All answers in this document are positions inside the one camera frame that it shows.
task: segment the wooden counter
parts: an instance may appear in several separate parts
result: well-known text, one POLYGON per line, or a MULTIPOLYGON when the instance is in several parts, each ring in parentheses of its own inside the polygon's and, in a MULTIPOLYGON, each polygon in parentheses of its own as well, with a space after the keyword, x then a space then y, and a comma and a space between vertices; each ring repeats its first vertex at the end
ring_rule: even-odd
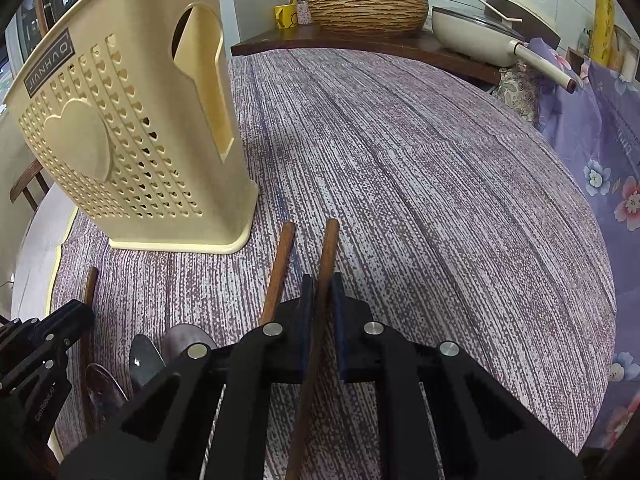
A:
POLYGON ((500 83, 497 67, 474 61, 444 48, 436 37, 420 30, 403 36, 357 36, 337 34, 315 25, 269 30, 231 47, 233 56, 248 56, 276 48, 346 48, 417 59, 446 70, 465 80, 476 79, 491 85, 500 83))

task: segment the silver screw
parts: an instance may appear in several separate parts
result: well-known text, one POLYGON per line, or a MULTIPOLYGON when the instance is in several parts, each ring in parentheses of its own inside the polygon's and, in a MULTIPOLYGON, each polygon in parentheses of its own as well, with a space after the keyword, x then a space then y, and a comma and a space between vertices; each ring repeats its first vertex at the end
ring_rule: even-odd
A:
POLYGON ((440 345, 440 353, 442 355, 446 355, 447 357, 453 357, 458 355, 460 352, 460 347, 456 345, 453 341, 445 341, 440 345))
POLYGON ((385 331, 385 326, 377 321, 369 321, 365 323, 364 331, 369 335, 380 335, 385 331))
POLYGON ((202 343, 196 343, 195 345, 191 345, 187 350, 187 355, 191 359, 202 359, 205 355, 207 355, 207 347, 202 343))
POLYGON ((264 335, 274 336, 282 333, 282 325, 280 323, 267 323, 262 327, 264 335))

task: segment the basket base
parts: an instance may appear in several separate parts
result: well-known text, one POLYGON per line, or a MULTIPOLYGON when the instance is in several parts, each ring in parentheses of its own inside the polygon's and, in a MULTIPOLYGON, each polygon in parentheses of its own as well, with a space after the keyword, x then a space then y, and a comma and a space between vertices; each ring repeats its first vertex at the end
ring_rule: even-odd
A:
POLYGON ((258 185, 252 182, 252 195, 254 200, 250 202, 251 209, 248 222, 242 229, 238 239, 227 245, 216 244, 183 244, 168 242, 126 242, 123 240, 112 240, 109 238, 109 245, 114 249, 128 249, 130 251, 164 251, 170 253, 204 253, 204 254, 233 254, 242 249, 249 241, 251 227, 254 223, 255 205, 258 201, 258 185))

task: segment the wood grain tablecloth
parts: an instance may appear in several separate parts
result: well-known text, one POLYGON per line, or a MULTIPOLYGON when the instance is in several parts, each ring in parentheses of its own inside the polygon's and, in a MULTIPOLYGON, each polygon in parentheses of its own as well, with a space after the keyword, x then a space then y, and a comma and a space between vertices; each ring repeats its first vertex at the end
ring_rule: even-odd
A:
MULTIPOLYGON (((450 338, 569 448, 585 441, 614 340, 609 261, 589 205, 551 148, 510 110, 417 61, 340 50, 234 58, 230 77, 249 172, 260 187, 249 243, 231 256, 112 250, 79 214, 53 306, 100 269, 95 359, 130 392, 138 332, 179 322, 219 345, 256 325, 284 221, 298 225, 284 300, 315 274, 328 217, 337 267, 380 321, 425 344, 450 338)), ((75 388, 57 423, 84 438, 75 388)), ((373 389, 324 373, 304 477, 377 478, 373 389)), ((298 386, 274 387, 266 477, 283 478, 298 386)))

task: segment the spoon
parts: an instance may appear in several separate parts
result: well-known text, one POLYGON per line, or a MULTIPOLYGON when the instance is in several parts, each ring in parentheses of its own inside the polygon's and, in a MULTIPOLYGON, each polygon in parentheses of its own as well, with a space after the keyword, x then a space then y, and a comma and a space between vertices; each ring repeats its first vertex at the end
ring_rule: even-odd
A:
POLYGON ((129 376, 134 395, 164 368, 160 352, 146 335, 136 334, 129 349, 129 376))
POLYGON ((84 382, 97 414, 98 426, 103 426, 107 420, 120 411, 124 403, 127 402, 127 396, 118 381, 106 368, 97 363, 88 365, 84 371, 84 382))
POLYGON ((160 345, 165 363, 174 361, 185 349, 194 343, 204 343, 209 348, 218 345, 203 329, 190 323, 180 323, 166 331, 160 345))

